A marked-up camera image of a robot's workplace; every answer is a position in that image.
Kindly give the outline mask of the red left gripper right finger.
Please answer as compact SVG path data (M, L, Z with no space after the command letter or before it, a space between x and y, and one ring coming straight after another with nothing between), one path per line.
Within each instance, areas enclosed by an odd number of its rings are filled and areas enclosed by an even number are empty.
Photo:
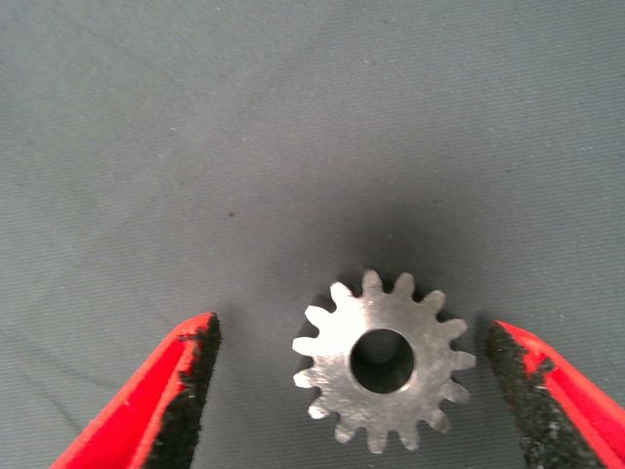
M537 335L502 320L486 354L527 468L622 468L624 408Z

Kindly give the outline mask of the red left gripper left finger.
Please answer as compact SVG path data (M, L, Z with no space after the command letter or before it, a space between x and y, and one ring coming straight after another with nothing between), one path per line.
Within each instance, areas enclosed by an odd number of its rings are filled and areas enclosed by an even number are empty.
M52 466L189 468L221 340L214 313L177 325Z

